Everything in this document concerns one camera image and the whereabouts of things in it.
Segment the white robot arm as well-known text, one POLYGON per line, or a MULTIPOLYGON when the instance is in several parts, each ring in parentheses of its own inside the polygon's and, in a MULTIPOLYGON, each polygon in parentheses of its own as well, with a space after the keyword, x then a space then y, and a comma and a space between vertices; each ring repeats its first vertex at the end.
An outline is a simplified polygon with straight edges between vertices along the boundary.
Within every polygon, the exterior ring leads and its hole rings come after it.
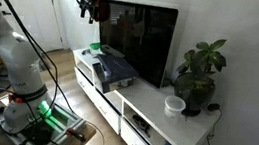
POLYGON ((40 76, 39 57, 29 41, 19 42, 10 23, 0 12, 0 57, 8 70, 14 92, 3 111, 1 127, 10 135, 51 117, 54 99, 40 76))

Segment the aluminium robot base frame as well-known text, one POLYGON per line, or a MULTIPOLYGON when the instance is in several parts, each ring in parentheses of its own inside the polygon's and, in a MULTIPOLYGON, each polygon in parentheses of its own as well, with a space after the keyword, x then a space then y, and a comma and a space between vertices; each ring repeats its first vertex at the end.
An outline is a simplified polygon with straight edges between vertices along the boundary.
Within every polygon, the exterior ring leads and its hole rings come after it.
MULTIPOLYGON (((9 99, 0 99, 0 108, 8 107, 9 99)), ((25 116, 17 118, 22 129, 7 125, 6 117, 0 112, 0 129, 6 133, 14 145, 85 145, 81 134, 85 121, 65 107, 54 103, 52 106, 42 100, 36 108, 26 104, 25 116)))

